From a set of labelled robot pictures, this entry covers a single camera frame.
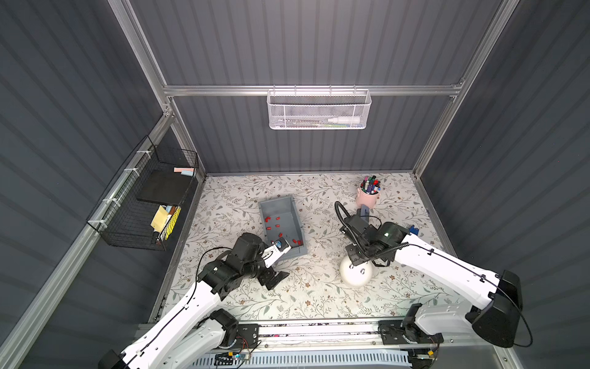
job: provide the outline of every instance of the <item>gray plastic bin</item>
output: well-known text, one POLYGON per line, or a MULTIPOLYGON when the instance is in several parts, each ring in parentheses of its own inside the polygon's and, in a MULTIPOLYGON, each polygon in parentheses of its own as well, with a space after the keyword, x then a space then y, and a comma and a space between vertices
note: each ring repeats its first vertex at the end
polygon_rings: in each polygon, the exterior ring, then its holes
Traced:
POLYGON ((261 201, 260 216, 262 217, 262 224, 266 242, 278 240, 278 235, 283 234, 283 238, 287 240, 292 249, 285 255, 281 256, 279 260, 292 259, 294 257, 307 254, 307 244, 305 243, 305 236, 301 230, 301 222, 297 213, 297 206, 292 196, 273 198, 272 200, 261 201), (293 244, 293 239, 301 240, 302 245, 293 244))

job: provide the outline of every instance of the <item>black cable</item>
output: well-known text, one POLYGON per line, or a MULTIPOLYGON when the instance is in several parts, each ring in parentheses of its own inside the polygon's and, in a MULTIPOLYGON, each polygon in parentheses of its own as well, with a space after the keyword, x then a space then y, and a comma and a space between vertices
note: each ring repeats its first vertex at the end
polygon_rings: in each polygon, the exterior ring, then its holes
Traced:
POLYGON ((377 218, 377 220, 379 221, 379 226, 381 227, 383 225, 383 222, 381 221, 381 218, 376 217, 374 215, 359 215, 361 218, 362 217, 368 217, 368 218, 377 218))
MULTIPOLYGON (((250 352, 250 358, 251 359, 252 359, 252 352, 254 352, 254 350, 256 350, 256 348, 258 346, 260 346, 261 343, 262 343, 262 340, 259 340, 258 342, 256 342, 256 346, 252 350, 249 351, 250 352)), ((245 362, 246 362, 246 360, 242 360, 242 362, 238 365, 238 367, 236 369, 239 369, 239 367, 242 366, 242 365, 244 365, 245 362)))
MULTIPOLYGON (((204 256, 205 256, 205 255, 206 255, 208 252, 210 252, 210 251, 214 251, 214 250, 219 250, 219 249, 228 249, 228 250, 231 250, 229 247, 214 247, 214 248, 212 248, 212 249, 209 249, 209 250, 205 251, 205 252, 203 253, 203 255, 201 255, 201 259, 199 260, 199 264, 196 266, 196 275, 197 275, 197 276, 195 276, 195 288, 192 290, 191 297, 188 299, 188 301, 192 300, 193 296, 195 296, 195 291, 196 291, 196 284, 197 284, 197 280, 196 280, 196 279, 198 278, 198 275, 199 275, 199 268, 201 267, 201 262, 203 261, 203 257, 204 257, 204 256)), ((143 351, 143 350, 145 350, 145 349, 146 349, 146 348, 147 348, 147 347, 148 347, 148 346, 149 346, 149 345, 150 345, 150 344, 151 344, 151 343, 152 343, 152 342, 153 342, 153 341, 154 341, 156 338, 158 338, 158 336, 160 335, 160 333, 162 333, 162 331, 164 330, 164 328, 166 328, 166 327, 168 326, 168 324, 170 324, 170 322, 172 322, 172 321, 174 320, 174 318, 176 318, 176 317, 178 316, 178 314, 180 314, 180 313, 181 313, 182 311, 184 311, 184 310, 186 310, 186 309, 180 309, 179 311, 177 311, 177 313, 176 313, 176 314, 174 314, 174 316, 172 317, 172 319, 170 319, 170 320, 169 320, 169 321, 168 321, 166 324, 164 324, 164 326, 162 327, 162 329, 160 329, 160 331, 159 331, 159 332, 158 332, 158 333, 157 333, 157 334, 156 334, 156 335, 155 335, 155 336, 152 338, 152 340, 151 340, 151 341, 149 341, 149 342, 148 342, 148 343, 147 343, 147 344, 146 344, 146 345, 145 345, 145 346, 144 346, 144 347, 143 347, 141 350, 139 350, 139 351, 143 351)), ((207 319, 208 319, 208 318, 205 318, 205 319, 201 320, 201 321, 199 322, 199 325, 200 325, 202 322, 204 322, 205 320, 207 320, 207 319)), ((135 354, 135 356, 134 356, 134 357, 132 357, 132 358, 131 358, 131 360, 129 360, 129 362, 127 363, 127 366, 129 366, 129 364, 131 364, 131 362, 133 361, 133 359, 135 359, 136 357, 137 357, 137 354, 135 354)))
POLYGON ((188 299, 188 301, 192 300, 193 296, 195 296, 196 284, 198 282, 197 279, 199 278, 199 268, 201 267, 201 262, 203 261, 203 258, 205 257, 205 255, 207 255, 208 252, 215 251, 215 250, 221 250, 221 249, 231 250, 229 247, 219 246, 219 247, 213 247, 212 249, 209 249, 209 250, 205 251, 203 253, 203 255, 201 255, 201 258, 199 259, 199 263, 196 266, 196 272, 195 272, 195 289, 192 290, 191 297, 188 299))
POLYGON ((413 244, 413 243, 405 243, 405 244, 406 244, 406 246, 416 246, 416 247, 419 247, 420 249, 423 249, 423 250, 425 250, 425 251, 428 251, 429 253, 432 253, 432 254, 435 254, 435 255, 437 255, 437 256, 440 256, 440 257, 442 257, 443 259, 446 259, 446 260, 450 261, 450 262, 451 262, 451 263, 453 263, 453 264, 459 265, 460 267, 462 267, 462 268, 463 268, 463 269, 465 269, 466 271, 468 271, 468 272, 472 273, 473 275, 476 275, 476 276, 478 276, 479 278, 481 278, 481 279, 485 280, 487 283, 491 284, 491 285, 492 285, 492 286, 494 286, 496 289, 498 289, 498 290, 499 290, 501 293, 503 293, 503 294, 504 294, 504 297, 506 297, 506 298, 508 299, 508 301, 510 301, 510 303, 512 303, 512 305, 514 305, 514 307, 515 307, 515 308, 516 308, 516 310, 518 311, 518 314, 519 314, 519 315, 520 315, 520 317, 522 318, 522 321, 525 323, 526 330, 527 330, 527 331, 529 331, 530 342, 529 342, 528 344, 526 344, 526 345, 519 345, 519 344, 514 344, 514 346, 518 346, 518 347, 530 347, 530 346, 533 344, 533 332, 531 332, 531 330, 530 330, 530 327, 529 327, 529 324, 526 322, 525 316, 522 314, 522 310, 520 310, 520 308, 518 307, 518 305, 516 304, 516 302, 514 302, 514 301, 513 301, 513 300, 510 298, 510 296, 508 296, 508 294, 507 294, 506 292, 504 292, 504 290, 502 290, 502 289, 501 289, 501 288, 499 288, 497 285, 495 285, 494 283, 492 283, 491 281, 489 281, 489 280, 488 280, 488 278, 486 278, 485 276, 483 276, 483 275, 479 275, 479 274, 477 274, 477 273, 473 272, 472 270, 470 270, 470 269, 469 269, 469 268, 467 268, 466 266, 463 266, 463 265, 461 265, 461 264, 457 263, 455 260, 451 260, 451 259, 447 258, 447 257, 446 257, 446 256, 444 256, 444 255, 440 255, 440 254, 438 254, 438 253, 434 252, 434 249, 431 249, 431 250, 429 250, 429 249, 427 249, 426 247, 422 247, 422 246, 419 246, 419 245, 417 245, 417 244, 413 244))
POLYGON ((371 259, 370 257, 367 256, 367 254, 365 253, 365 250, 363 249, 363 247, 361 246, 359 240, 356 238, 355 233, 350 229, 350 226, 348 224, 346 224, 344 222, 344 218, 342 218, 342 214, 340 213, 340 209, 342 209, 344 211, 344 214, 346 214, 346 217, 350 217, 350 214, 348 213, 348 211, 346 211, 346 208, 344 207, 344 205, 342 205, 342 203, 340 201, 336 201, 334 203, 334 210, 336 211, 336 216, 338 217, 338 220, 340 221, 340 223, 342 223, 342 225, 344 227, 346 227, 346 229, 348 230, 348 232, 350 233, 350 235, 352 236, 353 239, 353 244, 355 246, 358 246, 359 248, 359 253, 362 257, 364 257, 365 259, 371 259))

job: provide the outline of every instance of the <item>aluminum rail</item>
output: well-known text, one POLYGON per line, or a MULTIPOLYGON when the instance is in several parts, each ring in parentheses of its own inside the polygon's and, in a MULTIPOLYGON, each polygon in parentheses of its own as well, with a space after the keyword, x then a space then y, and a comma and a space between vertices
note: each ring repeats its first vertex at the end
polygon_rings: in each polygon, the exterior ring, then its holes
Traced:
POLYGON ((164 86, 166 96, 266 96, 268 91, 297 94, 354 94, 371 96, 457 96, 460 85, 442 86, 164 86))

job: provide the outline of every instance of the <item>white ball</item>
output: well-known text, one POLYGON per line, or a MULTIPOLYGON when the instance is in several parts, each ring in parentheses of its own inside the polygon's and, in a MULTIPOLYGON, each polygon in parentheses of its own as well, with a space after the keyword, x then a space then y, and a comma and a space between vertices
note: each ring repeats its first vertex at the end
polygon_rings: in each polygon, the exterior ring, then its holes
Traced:
POLYGON ((373 264, 366 262, 353 266, 348 255, 340 263, 342 281, 351 288, 362 287, 373 278, 373 264))

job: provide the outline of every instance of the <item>white bottle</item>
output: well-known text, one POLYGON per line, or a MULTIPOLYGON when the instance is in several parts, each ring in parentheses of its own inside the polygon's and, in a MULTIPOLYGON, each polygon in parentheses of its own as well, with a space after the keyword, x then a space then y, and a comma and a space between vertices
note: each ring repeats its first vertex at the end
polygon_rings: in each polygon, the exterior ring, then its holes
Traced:
POLYGON ((336 118, 328 118, 328 123, 353 126, 353 125, 360 124, 360 117, 359 116, 339 116, 336 118))

